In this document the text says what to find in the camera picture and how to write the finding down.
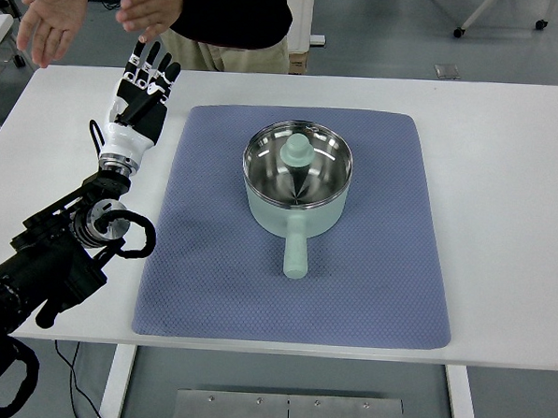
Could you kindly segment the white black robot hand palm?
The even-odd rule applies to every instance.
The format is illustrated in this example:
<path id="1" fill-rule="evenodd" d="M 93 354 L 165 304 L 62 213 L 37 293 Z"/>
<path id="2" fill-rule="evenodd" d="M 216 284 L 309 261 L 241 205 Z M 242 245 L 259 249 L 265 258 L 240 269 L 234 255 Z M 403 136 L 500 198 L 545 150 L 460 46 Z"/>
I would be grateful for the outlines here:
<path id="1" fill-rule="evenodd" d="M 145 152 L 157 144 L 167 113 L 165 77 L 149 83 L 121 79 L 107 122 L 101 125 L 101 168 L 139 170 Z"/>

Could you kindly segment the black white robot middle finger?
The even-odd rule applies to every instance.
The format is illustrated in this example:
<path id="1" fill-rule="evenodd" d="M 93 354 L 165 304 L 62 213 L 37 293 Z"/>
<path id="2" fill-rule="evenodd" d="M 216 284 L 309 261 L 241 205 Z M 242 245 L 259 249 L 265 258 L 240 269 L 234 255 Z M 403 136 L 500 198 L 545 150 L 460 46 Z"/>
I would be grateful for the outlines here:
<path id="1" fill-rule="evenodd" d="M 147 84 L 151 84 L 154 82 L 159 76 L 161 76 L 168 65 L 171 63 L 172 55 L 170 53 L 166 53 L 165 56 L 160 60 L 160 62 L 155 65 L 155 60 L 158 53 L 156 51 L 151 50 L 148 55 L 148 78 Z"/>

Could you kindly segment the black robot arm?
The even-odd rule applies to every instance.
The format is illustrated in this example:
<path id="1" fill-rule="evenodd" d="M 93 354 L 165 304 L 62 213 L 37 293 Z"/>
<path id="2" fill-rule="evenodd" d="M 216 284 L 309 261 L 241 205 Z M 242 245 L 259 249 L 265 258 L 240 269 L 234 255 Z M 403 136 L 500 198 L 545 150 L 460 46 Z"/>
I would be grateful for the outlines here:
<path id="1" fill-rule="evenodd" d="M 43 329 L 53 327 L 58 314 L 106 284 L 103 267 L 114 256 L 139 259 L 154 250 L 152 222 L 120 199 L 158 143 L 180 73 L 171 54 L 159 51 L 159 42 L 136 43 L 107 122 L 89 124 L 97 171 L 26 219 L 10 242 L 16 253 L 0 264 L 0 418 L 15 415 L 38 382 L 38 358 L 13 332 L 31 315 Z"/>

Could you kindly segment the black white robot little finger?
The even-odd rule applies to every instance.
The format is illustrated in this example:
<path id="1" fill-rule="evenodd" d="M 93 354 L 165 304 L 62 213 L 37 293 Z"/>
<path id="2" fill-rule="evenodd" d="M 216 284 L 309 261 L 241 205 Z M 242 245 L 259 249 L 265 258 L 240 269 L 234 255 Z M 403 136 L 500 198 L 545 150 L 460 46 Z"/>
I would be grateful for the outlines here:
<path id="1" fill-rule="evenodd" d="M 144 43 L 140 40 L 134 45 L 134 48 L 130 54 L 128 61 L 126 62 L 124 68 L 125 77 L 135 77 L 138 70 L 140 69 L 141 55 L 144 50 Z"/>

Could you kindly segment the person's left hand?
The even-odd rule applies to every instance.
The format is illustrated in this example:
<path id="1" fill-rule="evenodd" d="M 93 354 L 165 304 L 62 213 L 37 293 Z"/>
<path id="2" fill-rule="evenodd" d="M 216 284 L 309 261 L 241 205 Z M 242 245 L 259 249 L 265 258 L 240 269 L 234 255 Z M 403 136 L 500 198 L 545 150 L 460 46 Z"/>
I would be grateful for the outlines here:
<path id="1" fill-rule="evenodd" d="M 127 33 L 138 32 L 138 42 L 150 43 L 179 18 L 183 0 L 121 0 L 116 20 Z"/>

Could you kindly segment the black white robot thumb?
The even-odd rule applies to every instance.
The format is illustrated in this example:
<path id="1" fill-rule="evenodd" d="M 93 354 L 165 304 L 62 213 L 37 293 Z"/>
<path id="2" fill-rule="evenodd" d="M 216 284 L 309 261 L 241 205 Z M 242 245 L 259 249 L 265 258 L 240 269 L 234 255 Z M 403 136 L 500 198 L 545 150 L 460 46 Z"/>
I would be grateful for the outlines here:
<path id="1" fill-rule="evenodd" d="M 152 94 L 148 92 L 139 94 L 126 109 L 116 117 L 116 122 L 121 125 L 136 125 L 157 105 L 159 99 L 160 92 L 157 90 Z"/>

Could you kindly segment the black white robot index finger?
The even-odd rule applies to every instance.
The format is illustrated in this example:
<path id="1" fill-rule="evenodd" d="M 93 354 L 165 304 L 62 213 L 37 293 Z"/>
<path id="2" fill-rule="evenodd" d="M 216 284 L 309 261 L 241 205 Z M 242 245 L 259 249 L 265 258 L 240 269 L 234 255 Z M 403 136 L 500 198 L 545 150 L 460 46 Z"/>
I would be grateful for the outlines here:
<path id="1" fill-rule="evenodd" d="M 165 68 L 165 71 L 159 78 L 159 85 L 162 89 L 162 96 L 160 101 L 162 104 L 166 102 L 171 93 L 172 86 L 179 76 L 181 67 L 179 63 L 173 62 Z"/>

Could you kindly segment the black white robot ring finger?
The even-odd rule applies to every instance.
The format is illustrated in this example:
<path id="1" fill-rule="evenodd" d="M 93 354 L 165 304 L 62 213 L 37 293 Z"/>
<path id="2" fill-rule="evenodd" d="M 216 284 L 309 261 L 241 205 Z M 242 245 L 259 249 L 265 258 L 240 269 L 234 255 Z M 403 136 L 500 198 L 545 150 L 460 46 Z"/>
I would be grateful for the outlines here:
<path id="1" fill-rule="evenodd" d="M 142 53 L 146 47 L 145 43 L 138 41 L 136 43 L 136 79 L 139 81 L 151 81 L 154 77 L 156 70 L 154 68 L 155 60 L 160 51 L 160 43 L 155 41 L 148 50 L 145 58 L 142 57 Z"/>

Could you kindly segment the person's right hand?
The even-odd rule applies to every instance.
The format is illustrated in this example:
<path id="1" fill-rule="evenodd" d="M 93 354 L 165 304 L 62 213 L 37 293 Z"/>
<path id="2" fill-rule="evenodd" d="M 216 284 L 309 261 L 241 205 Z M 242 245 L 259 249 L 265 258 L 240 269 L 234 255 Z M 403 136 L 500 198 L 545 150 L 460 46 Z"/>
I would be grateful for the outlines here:
<path id="1" fill-rule="evenodd" d="M 17 49 L 28 51 L 40 68 L 64 57 L 86 15 L 88 0 L 22 0 L 27 6 L 19 23 Z"/>

